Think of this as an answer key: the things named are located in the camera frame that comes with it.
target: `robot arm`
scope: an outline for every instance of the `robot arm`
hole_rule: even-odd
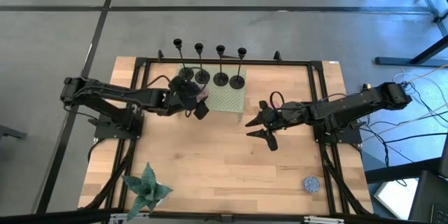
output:
[[[348,95],[335,101],[315,102],[290,101],[280,108],[270,108],[266,101],[260,101],[261,112],[246,127],[264,125],[261,129],[247,135],[260,137],[267,141],[271,151],[277,149],[277,140],[272,133],[296,125],[320,125],[326,134],[338,134],[350,122],[379,109],[403,109],[411,102],[402,85],[383,83],[378,87],[365,88],[361,92]]]
[[[159,116],[171,116],[184,110],[194,110],[196,117],[201,120],[209,112],[204,103],[206,97],[198,99],[203,90],[196,83],[179,76],[170,81],[169,89],[133,90],[81,77],[66,78],[64,84],[60,96],[64,106],[88,106],[126,129],[132,126],[133,112],[129,109],[117,108],[104,99],[128,102],[145,111],[157,113]]]

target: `gray concrete floor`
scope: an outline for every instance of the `gray concrete floor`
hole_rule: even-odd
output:
[[[102,5],[103,2],[0,0],[0,5]],[[434,2],[440,11],[444,10],[442,0]],[[425,3],[414,0],[112,0],[112,5],[425,6]],[[28,133],[24,141],[11,138],[0,141],[0,216],[32,211],[65,116],[58,98],[62,81],[81,71],[98,17],[98,13],[0,13],[0,125]],[[215,57],[215,46],[223,44],[229,52],[246,47],[247,57],[251,59],[270,59],[279,50],[288,60],[339,61],[347,92],[352,93],[364,83],[378,85],[391,81],[401,72],[396,66],[373,64],[375,57],[413,57],[441,39],[437,25],[431,20],[429,15],[360,13],[109,13],[90,77],[107,81],[116,56],[154,57],[161,49],[166,56],[175,57],[172,40],[180,37],[185,41],[186,57],[195,57],[193,45],[201,42],[205,45],[206,57]],[[437,58],[448,58],[448,54],[441,52]],[[402,69],[418,74],[431,70]],[[444,92],[448,88],[447,74],[439,71],[431,75]],[[429,106],[435,108],[443,103],[440,92],[431,82],[418,80],[416,88]],[[413,102],[403,111],[376,112],[371,115],[371,121],[397,123],[425,113],[422,105]],[[381,131],[388,127],[376,125],[374,129]],[[392,140],[446,131],[434,119],[426,119],[387,132],[384,138]],[[77,117],[49,211],[76,208],[93,132],[93,126],[85,118]],[[364,139],[368,137],[369,134],[363,133]],[[418,161],[440,156],[443,139],[442,136],[411,139],[394,143],[393,147]],[[376,139],[364,142],[363,150],[381,162],[384,159],[383,147]],[[391,165],[408,162],[392,150],[390,158]]]

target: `perforated board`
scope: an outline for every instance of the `perforated board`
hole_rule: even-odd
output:
[[[187,67],[199,67],[198,64],[185,64]],[[213,111],[224,111],[224,112],[234,112],[234,113],[243,113],[244,112],[244,95],[246,94],[246,86],[242,89],[235,90],[230,87],[230,84],[227,83],[223,87],[219,87],[215,85],[213,82],[213,76],[219,72],[219,66],[215,65],[205,65],[202,67],[207,70],[210,74],[210,81],[207,83],[207,88],[209,89],[209,98],[205,101],[205,104],[210,110]],[[179,64],[177,67],[177,73],[183,68],[182,64]],[[199,69],[193,69],[195,74],[199,71]],[[223,73],[226,73],[229,76],[229,80],[232,76],[237,75],[238,66],[224,66],[223,65]],[[239,75],[246,80],[246,69],[244,65],[241,66],[241,70],[239,71]],[[196,83],[195,77],[191,79],[191,81]]]

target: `blue ball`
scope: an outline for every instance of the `blue ball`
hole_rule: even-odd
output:
[[[315,193],[319,190],[319,180],[314,176],[309,176],[303,181],[305,190],[308,193]]]

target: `wooden table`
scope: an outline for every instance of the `wooden table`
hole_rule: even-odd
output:
[[[112,84],[130,86],[135,59],[117,57]],[[173,77],[177,66],[152,63],[149,81],[160,74]],[[339,63],[323,62],[323,66],[328,94],[345,93]],[[186,118],[183,113],[170,117],[146,113],[142,136],[136,143],[131,175],[140,177],[146,163],[150,162],[157,180],[174,190],[156,211],[329,214],[319,146],[314,141],[312,127],[301,125],[278,131],[279,149],[272,152],[264,140],[246,136],[247,132],[259,130],[261,126],[244,126],[259,111],[258,102],[269,100],[273,91],[280,91],[286,101],[311,101],[307,68],[242,67],[247,70],[247,78],[241,122],[235,113],[215,111],[210,111],[203,120],[194,116]],[[315,79],[317,90],[320,90],[317,73]],[[140,86],[141,77],[137,83],[137,87]],[[167,83],[159,80],[153,87],[166,88]],[[79,200],[80,207],[91,202],[109,179],[117,142],[117,139],[107,139],[93,150]],[[361,204],[372,211],[359,152],[347,144],[338,146],[346,184]],[[318,192],[309,194],[305,191],[303,180],[307,176],[319,179],[321,188]],[[113,207],[118,205],[121,183],[119,179]],[[332,188],[336,209],[340,212],[339,193],[334,182]],[[127,193],[126,210],[132,206],[135,197],[133,192]]]

